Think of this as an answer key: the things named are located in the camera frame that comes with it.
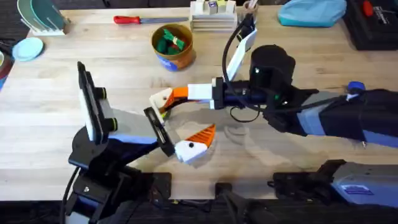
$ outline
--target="green object in can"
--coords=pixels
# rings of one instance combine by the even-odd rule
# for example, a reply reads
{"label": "green object in can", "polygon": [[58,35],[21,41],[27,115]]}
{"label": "green object in can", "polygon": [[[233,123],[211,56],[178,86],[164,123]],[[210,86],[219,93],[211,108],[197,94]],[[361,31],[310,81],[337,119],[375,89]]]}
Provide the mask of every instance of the green object in can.
{"label": "green object in can", "polygon": [[176,36],[174,36],[169,30],[163,29],[164,35],[163,38],[166,40],[171,40],[177,47],[179,47],[180,50],[184,49],[185,42],[178,39]]}
{"label": "green object in can", "polygon": [[167,41],[164,38],[160,38],[160,40],[157,42],[156,45],[156,50],[162,54],[166,54],[166,48],[167,48]]}
{"label": "green object in can", "polygon": [[175,54],[178,54],[178,53],[180,53],[181,51],[179,51],[179,50],[177,50],[177,49],[175,49],[175,48],[173,48],[173,47],[168,47],[168,49],[167,49],[167,55],[175,55]]}

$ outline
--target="blue label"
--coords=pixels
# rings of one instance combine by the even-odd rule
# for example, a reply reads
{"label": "blue label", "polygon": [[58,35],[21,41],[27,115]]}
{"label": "blue label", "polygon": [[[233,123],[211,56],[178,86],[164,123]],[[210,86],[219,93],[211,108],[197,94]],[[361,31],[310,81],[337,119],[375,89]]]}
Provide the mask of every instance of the blue label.
{"label": "blue label", "polygon": [[171,61],[167,60],[166,58],[163,58],[160,55],[157,55],[157,58],[159,58],[160,62],[162,62],[163,66],[168,70],[173,72],[178,71],[178,67],[175,64],[173,64]]}
{"label": "blue label", "polygon": [[342,185],[341,188],[347,194],[373,195],[373,193],[363,185]]}

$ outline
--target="orange and white object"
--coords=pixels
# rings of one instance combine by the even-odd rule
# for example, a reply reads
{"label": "orange and white object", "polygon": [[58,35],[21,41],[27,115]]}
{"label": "orange and white object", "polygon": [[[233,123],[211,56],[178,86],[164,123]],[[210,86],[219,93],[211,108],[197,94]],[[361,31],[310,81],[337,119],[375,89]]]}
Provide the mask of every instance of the orange and white object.
{"label": "orange and white object", "polygon": [[177,159],[186,164],[190,164],[195,159],[203,156],[213,142],[215,133],[216,125],[212,124],[186,140],[176,143],[174,149]]}
{"label": "orange and white object", "polygon": [[[166,108],[181,99],[210,101],[212,99],[212,84],[188,84],[181,88],[167,88],[150,96],[150,105],[163,127],[165,126],[163,115],[166,113]],[[215,132],[216,128],[213,124],[186,140],[177,142],[174,149],[179,161],[189,164],[204,155],[214,139]]]}

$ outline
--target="tin can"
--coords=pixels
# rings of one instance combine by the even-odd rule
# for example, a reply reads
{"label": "tin can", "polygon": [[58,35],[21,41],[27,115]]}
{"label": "tin can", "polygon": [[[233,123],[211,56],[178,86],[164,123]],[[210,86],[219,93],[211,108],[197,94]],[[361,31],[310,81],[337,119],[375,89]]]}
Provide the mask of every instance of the tin can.
{"label": "tin can", "polygon": [[[156,50],[158,41],[164,35],[164,29],[169,30],[177,38],[185,40],[184,49],[180,53],[165,55]],[[172,72],[179,71],[189,66],[196,57],[196,53],[193,49],[192,33],[187,27],[180,24],[167,24],[158,28],[152,35],[152,47],[162,65]]]}

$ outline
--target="plate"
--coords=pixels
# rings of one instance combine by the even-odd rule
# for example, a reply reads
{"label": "plate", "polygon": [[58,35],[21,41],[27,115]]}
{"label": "plate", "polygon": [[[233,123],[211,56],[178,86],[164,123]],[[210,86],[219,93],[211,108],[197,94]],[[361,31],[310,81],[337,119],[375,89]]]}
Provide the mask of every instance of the plate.
{"label": "plate", "polygon": [[44,43],[37,37],[30,37],[20,41],[12,49],[12,56],[21,62],[35,59],[42,52]]}
{"label": "plate", "polygon": [[63,17],[54,9],[50,0],[31,0],[30,6],[35,16],[46,27],[49,29],[63,29]]}
{"label": "plate", "polygon": [[30,0],[18,0],[17,2],[18,11],[21,17],[25,20],[28,25],[36,28],[37,30],[44,30],[46,27],[44,24],[39,23],[39,19],[36,18],[30,6]]}

